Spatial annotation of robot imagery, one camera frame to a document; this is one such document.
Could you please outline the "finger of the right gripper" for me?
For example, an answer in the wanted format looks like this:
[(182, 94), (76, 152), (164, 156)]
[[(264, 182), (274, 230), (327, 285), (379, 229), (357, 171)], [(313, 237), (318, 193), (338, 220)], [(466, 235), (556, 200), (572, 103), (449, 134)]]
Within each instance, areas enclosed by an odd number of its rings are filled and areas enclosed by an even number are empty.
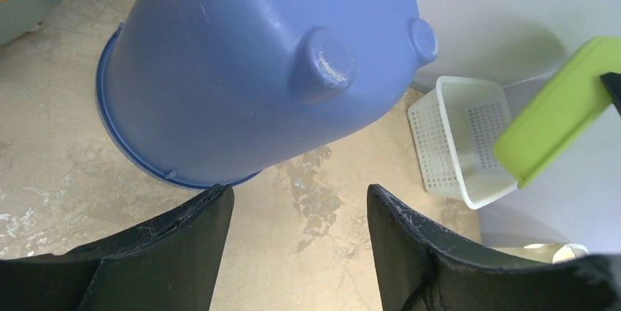
[(621, 115), (621, 74), (619, 72), (607, 72), (600, 76), (600, 81), (610, 96), (612, 105)]

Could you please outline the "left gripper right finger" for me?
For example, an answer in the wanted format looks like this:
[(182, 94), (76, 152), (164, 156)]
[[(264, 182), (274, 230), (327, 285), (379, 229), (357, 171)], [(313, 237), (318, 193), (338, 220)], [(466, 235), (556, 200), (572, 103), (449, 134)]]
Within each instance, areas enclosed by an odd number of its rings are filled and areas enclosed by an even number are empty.
[(384, 310), (618, 310), (620, 256), (544, 263), (440, 225), (378, 184), (367, 221)]

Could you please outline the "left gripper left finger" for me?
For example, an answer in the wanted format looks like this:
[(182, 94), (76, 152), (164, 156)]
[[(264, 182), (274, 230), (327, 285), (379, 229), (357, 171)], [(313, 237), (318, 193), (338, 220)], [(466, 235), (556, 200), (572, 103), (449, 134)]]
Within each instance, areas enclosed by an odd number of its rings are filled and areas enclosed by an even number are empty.
[(62, 255), (1, 262), (3, 310), (208, 310), (234, 208), (216, 185)]

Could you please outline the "green plastic tray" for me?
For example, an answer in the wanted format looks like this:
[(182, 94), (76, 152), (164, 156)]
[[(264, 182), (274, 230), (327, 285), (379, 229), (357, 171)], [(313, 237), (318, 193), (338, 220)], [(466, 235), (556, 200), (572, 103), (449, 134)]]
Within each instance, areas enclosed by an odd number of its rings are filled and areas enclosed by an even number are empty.
[(620, 73), (620, 38), (584, 43), (521, 109), (493, 145), (498, 163), (527, 186), (610, 105), (600, 81)]

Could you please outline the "blue plastic bucket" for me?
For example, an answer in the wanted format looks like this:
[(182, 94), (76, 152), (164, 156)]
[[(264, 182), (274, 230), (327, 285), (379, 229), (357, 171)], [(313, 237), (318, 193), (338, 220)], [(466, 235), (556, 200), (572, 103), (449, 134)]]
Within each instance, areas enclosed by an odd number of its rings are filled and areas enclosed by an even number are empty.
[(97, 105), (155, 178), (238, 184), (372, 124), (437, 54), (416, 0), (135, 0)]

